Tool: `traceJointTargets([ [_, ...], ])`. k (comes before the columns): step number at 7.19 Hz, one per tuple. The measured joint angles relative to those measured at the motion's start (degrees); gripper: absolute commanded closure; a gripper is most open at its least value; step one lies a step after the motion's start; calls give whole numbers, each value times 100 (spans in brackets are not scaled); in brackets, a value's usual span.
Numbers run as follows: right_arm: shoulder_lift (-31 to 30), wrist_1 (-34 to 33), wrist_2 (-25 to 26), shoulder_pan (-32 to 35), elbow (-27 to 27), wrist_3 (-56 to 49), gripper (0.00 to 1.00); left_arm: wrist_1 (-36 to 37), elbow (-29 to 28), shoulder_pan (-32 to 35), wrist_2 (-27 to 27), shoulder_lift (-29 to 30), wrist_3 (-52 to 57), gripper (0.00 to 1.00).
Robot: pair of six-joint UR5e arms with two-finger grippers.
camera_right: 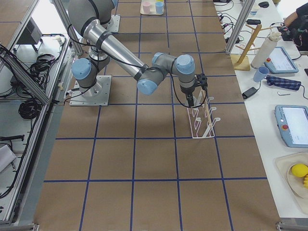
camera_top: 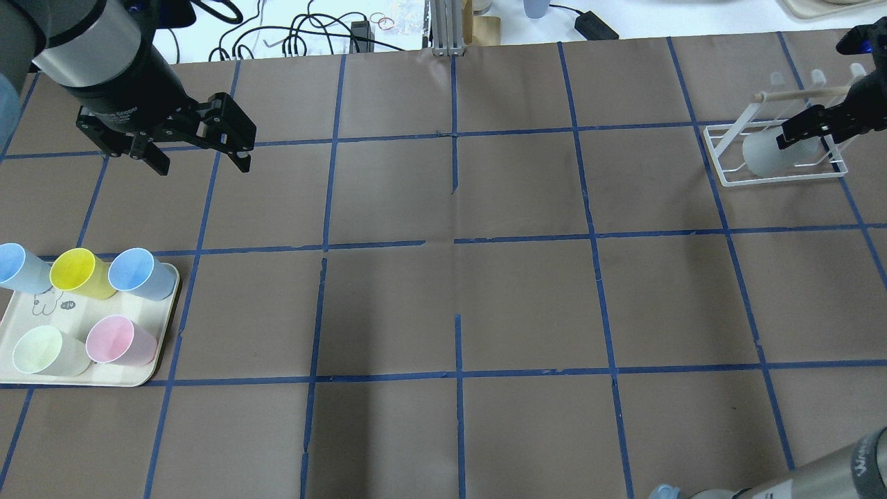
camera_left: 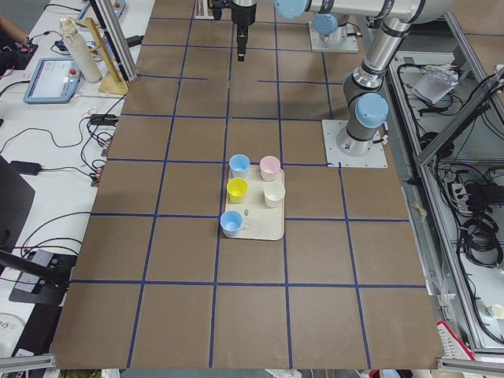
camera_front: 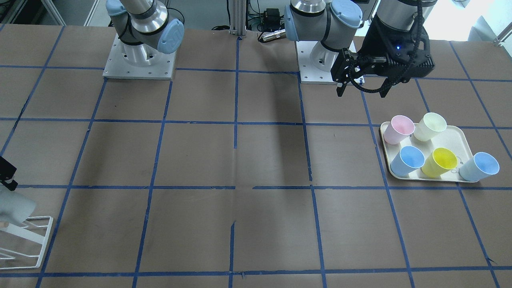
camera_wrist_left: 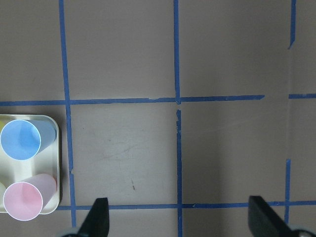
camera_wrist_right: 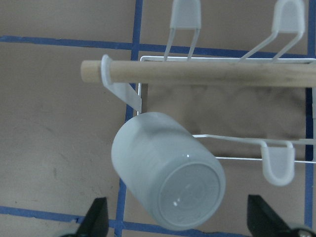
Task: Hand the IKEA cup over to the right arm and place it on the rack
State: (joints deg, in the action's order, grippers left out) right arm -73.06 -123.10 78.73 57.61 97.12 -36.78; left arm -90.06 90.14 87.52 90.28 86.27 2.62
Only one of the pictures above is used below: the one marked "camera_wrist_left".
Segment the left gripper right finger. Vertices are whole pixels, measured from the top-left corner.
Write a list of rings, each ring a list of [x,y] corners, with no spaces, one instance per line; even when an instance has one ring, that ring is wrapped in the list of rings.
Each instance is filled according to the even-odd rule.
[[[248,227],[254,237],[296,236],[261,196],[248,199]]]

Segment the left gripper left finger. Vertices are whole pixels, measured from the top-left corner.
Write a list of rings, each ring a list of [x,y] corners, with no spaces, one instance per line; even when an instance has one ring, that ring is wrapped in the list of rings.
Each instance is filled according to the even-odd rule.
[[[107,237],[110,229],[109,204],[106,197],[97,198],[77,232],[78,237]]]

